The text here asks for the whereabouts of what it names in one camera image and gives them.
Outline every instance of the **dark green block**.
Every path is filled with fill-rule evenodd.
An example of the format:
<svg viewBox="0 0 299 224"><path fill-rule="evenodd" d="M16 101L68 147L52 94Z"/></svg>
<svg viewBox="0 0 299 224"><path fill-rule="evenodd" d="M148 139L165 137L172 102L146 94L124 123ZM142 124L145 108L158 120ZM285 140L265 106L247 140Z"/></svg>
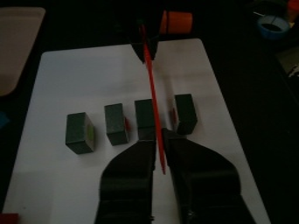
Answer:
<svg viewBox="0 0 299 224"><path fill-rule="evenodd" d="M122 104L105 106L106 137L112 145L126 144L126 124L122 112Z"/></svg>
<svg viewBox="0 0 299 224"><path fill-rule="evenodd" d="M197 116L190 94L177 94L174 97L176 133L189 135L197 123Z"/></svg>
<svg viewBox="0 0 299 224"><path fill-rule="evenodd" d="M65 144L77 154L94 150L94 129L85 113L68 115Z"/></svg>
<svg viewBox="0 0 299 224"><path fill-rule="evenodd" d="M152 99L134 101L134 118L138 139L154 132L154 112Z"/></svg>

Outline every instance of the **orange object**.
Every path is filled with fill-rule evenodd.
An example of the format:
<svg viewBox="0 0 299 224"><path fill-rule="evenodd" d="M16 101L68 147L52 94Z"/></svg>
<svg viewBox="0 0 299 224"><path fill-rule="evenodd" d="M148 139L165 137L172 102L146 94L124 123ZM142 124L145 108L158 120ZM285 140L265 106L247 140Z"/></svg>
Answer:
<svg viewBox="0 0 299 224"><path fill-rule="evenodd" d="M289 23L292 23L299 16L299 0L289 0L287 2L287 16Z"/></svg>
<svg viewBox="0 0 299 224"><path fill-rule="evenodd" d="M17 213L0 213L0 224L17 224L18 214Z"/></svg>
<svg viewBox="0 0 299 224"><path fill-rule="evenodd" d="M192 31L192 14L180 11L164 11L160 26L161 34L188 34Z"/></svg>

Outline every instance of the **red object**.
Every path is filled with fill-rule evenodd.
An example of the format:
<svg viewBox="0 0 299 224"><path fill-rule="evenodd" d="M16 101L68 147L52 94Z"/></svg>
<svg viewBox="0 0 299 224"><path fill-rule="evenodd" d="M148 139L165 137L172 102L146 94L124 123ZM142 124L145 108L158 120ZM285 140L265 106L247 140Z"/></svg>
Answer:
<svg viewBox="0 0 299 224"><path fill-rule="evenodd" d="M287 8L292 11L299 11L299 0L289 0L287 2Z"/></svg>
<svg viewBox="0 0 299 224"><path fill-rule="evenodd" d="M0 213L0 224L17 224L17 213Z"/></svg>
<svg viewBox="0 0 299 224"><path fill-rule="evenodd" d="M150 53L149 53L148 46L145 43L145 27L142 25L140 27L140 32L141 32L141 37L144 40L144 63L145 63L146 71L148 71L148 78L149 78L149 85L150 85L152 102L153 102L154 133L156 133L156 140L157 140L157 146L158 146L160 163L161 163L162 174L164 174L165 173L165 164L164 164L162 132L161 132L158 109L157 109L156 96L154 96L154 78L153 78L153 71L152 71L152 58L150 58Z"/></svg>

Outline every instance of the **white board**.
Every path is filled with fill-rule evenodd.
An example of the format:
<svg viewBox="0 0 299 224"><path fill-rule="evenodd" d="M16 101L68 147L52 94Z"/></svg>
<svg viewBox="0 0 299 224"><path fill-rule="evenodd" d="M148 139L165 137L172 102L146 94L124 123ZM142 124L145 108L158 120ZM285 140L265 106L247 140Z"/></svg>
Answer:
<svg viewBox="0 0 299 224"><path fill-rule="evenodd" d="M199 39L158 43L153 76L162 126L173 95L192 94L199 122L188 136L236 166L241 195L257 224L267 212L248 168L229 112ZM130 45L46 52L32 91L13 168L5 213L21 224L92 224L98 207L100 174L110 159L136 142L134 100L150 98L145 66ZM132 131L128 144L110 146L104 106L124 104ZM64 144L66 114L86 112L96 127L96 150L76 155ZM170 173L153 172L153 224L178 224Z"/></svg>

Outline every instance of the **white surface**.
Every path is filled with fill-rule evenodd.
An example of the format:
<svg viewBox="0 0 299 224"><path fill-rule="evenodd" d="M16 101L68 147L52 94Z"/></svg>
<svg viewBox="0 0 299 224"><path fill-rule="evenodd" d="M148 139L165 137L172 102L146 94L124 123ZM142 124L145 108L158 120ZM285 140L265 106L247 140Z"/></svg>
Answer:
<svg viewBox="0 0 299 224"><path fill-rule="evenodd" d="M38 7L0 8L0 96L14 90L44 12Z"/></svg>
<svg viewBox="0 0 299 224"><path fill-rule="evenodd" d="M269 223L240 147L211 63L197 39L161 42L153 62L162 126L173 95L192 94L199 122L188 138L236 166L241 195L257 224ZM134 100L150 97L145 66L129 45L46 52L41 56L24 125L5 213L21 224L92 224L98 206L100 174L112 157L136 142ZM129 144L112 147L104 106L124 104ZM66 114L85 111L96 127L96 150L76 155L64 145ZM170 173L153 172L153 224L178 224Z"/></svg>

